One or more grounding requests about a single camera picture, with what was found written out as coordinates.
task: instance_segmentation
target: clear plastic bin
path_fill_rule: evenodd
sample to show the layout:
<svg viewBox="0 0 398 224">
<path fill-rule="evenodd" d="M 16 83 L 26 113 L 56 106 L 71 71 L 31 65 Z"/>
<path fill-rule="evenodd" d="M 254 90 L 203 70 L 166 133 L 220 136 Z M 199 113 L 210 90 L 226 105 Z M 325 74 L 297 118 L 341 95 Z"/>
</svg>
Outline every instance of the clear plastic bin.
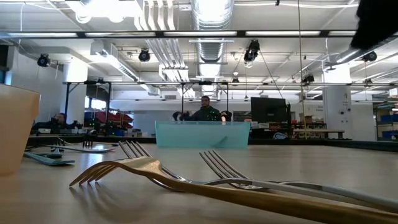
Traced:
<svg viewBox="0 0 398 224">
<path fill-rule="evenodd" d="M 156 121 L 158 147 L 247 149 L 250 123 Z"/>
<path fill-rule="evenodd" d="M 19 169 L 39 99 L 37 92 L 0 84 L 0 175 Z"/>
</svg>

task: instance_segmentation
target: computer monitor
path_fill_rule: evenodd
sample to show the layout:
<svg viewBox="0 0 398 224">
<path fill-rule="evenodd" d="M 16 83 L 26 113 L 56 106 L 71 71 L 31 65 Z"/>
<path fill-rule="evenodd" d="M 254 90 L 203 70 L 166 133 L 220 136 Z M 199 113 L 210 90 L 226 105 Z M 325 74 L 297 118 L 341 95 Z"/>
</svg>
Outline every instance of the computer monitor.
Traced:
<svg viewBox="0 0 398 224">
<path fill-rule="evenodd" d="M 284 99 L 251 98 L 251 119 L 258 123 L 287 121 L 287 107 Z"/>
</svg>

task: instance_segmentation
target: man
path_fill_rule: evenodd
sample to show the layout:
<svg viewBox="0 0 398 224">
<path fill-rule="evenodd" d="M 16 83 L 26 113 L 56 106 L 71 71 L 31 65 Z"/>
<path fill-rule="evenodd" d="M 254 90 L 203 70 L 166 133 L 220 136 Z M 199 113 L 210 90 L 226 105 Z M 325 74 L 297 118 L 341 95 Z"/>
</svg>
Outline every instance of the man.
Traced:
<svg viewBox="0 0 398 224">
<path fill-rule="evenodd" d="M 56 114 L 51 121 L 38 122 L 33 125 L 32 130 L 38 130 L 39 128 L 49 128 L 49 129 L 68 129 L 68 124 L 66 123 L 67 117 L 64 113 Z"/>
<path fill-rule="evenodd" d="M 196 111 L 191 119 L 192 121 L 221 121 L 221 115 L 218 109 L 210 106 L 210 98 L 203 96 L 201 98 L 201 108 Z"/>
</svg>

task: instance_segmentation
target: table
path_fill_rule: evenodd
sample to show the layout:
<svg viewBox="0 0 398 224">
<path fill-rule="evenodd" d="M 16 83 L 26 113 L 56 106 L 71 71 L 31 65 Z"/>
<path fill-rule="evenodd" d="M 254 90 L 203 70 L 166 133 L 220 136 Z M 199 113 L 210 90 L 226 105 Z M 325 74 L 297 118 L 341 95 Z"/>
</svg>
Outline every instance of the table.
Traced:
<svg viewBox="0 0 398 224">
<path fill-rule="evenodd" d="M 195 180 L 217 176 L 199 149 L 157 149 L 143 144 L 170 170 Z M 39 149 L 35 152 L 48 152 Z M 398 154 L 328 146 L 249 146 L 218 150 L 242 173 L 262 180 L 304 180 L 398 198 Z M 315 223 L 196 195 L 166 191 L 144 177 L 116 170 L 98 184 L 68 188 L 107 154 L 65 152 L 74 166 L 49 167 L 23 158 L 17 175 L 0 177 L 0 223 Z"/>
<path fill-rule="evenodd" d="M 329 133 L 338 133 L 338 138 L 343 138 L 344 130 L 330 130 L 330 129 L 295 129 L 293 132 L 308 132 L 308 133 L 324 133 L 325 139 L 329 138 Z"/>
</svg>

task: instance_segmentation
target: pillar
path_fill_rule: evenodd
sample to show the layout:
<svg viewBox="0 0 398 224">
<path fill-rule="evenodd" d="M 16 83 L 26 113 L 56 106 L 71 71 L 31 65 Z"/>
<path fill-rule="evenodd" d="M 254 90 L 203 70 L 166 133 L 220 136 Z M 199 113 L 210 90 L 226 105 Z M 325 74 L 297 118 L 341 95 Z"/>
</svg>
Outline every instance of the pillar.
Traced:
<svg viewBox="0 0 398 224">
<path fill-rule="evenodd" d="M 323 71 L 325 83 L 351 83 L 349 65 L 337 65 L 334 70 Z M 353 138 L 353 115 L 350 86 L 326 86 L 323 88 L 323 107 L 328 129 L 344 130 L 344 138 Z M 338 134 L 329 134 L 337 138 Z"/>
<path fill-rule="evenodd" d="M 84 82 L 87 81 L 88 67 L 85 62 L 78 58 L 73 58 L 72 61 L 63 66 L 63 74 L 65 82 Z M 70 85 L 70 93 L 68 100 L 67 123 L 71 124 L 73 121 L 78 121 L 80 124 L 84 123 L 85 118 L 85 98 L 86 85 Z M 65 112 L 65 101 L 67 96 L 67 86 L 62 88 L 63 100 L 60 104 L 60 112 Z"/>
</svg>

